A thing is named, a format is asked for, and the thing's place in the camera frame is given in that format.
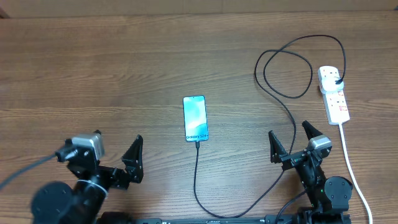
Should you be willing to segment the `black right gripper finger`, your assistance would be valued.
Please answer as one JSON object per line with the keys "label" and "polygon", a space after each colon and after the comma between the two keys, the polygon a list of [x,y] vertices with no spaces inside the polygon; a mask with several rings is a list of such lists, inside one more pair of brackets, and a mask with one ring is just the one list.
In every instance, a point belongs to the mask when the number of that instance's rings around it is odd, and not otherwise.
{"label": "black right gripper finger", "polygon": [[305,134],[307,135],[308,140],[312,138],[323,135],[318,129],[313,127],[307,120],[302,122],[302,127],[304,128]]}
{"label": "black right gripper finger", "polygon": [[282,162],[282,158],[287,155],[285,148],[282,143],[278,140],[277,136],[273,131],[268,132],[269,141],[270,141],[270,154],[271,154],[271,162],[272,163],[280,163]]}

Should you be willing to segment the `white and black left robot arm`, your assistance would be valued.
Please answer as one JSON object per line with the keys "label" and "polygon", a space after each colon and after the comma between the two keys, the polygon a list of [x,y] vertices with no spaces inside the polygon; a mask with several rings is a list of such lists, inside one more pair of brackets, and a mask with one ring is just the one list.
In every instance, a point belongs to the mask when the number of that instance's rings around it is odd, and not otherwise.
{"label": "white and black left robot arm", "polygon": [[138,135],[121,160],[124,169],[101,166],[104,144],[101,131],[80,134],[66,139],[53,156],[67,163],[77,177],[74,187],[64,182],[50,182],[38,191],[31,201],[34,223],[134,223],[128,213],[99,214],[109,190],[128,189],[131,183],[141,183],[143,138]]}

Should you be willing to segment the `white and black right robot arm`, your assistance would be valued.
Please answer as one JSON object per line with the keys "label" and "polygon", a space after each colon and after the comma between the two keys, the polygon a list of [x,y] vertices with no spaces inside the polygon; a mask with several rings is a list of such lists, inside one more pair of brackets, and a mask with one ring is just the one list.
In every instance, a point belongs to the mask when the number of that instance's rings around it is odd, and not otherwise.
{"label": "white and black right robot arm", "polygon": [[[341,176],[327,178],[321,168],[328,157],[332,143],[330,138],[314,128],[308,121],[302,126],[308,138],[307,147],[294,154],[288,154],[273,131],[269,131],[271,162],[281,163],[282,170],[295,169],[304,191],[287,202],[277,215],[266,215],[266,223],[350,223],[349,200],[353,184]],[[299,197],[307,195],[309,207],[301,207],[293,215],[284,215],[284,210]]]}

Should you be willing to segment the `Samsung Galaxy smartphone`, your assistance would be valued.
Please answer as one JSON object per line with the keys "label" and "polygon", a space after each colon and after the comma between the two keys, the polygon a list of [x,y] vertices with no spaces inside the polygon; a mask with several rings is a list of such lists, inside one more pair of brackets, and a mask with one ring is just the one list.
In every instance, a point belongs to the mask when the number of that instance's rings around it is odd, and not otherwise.
{"label": "Samsung Galaxy smartphone", "polygon": [[206,103],[203,95],[183,98],[185,140],[187,142],[209,139]]}

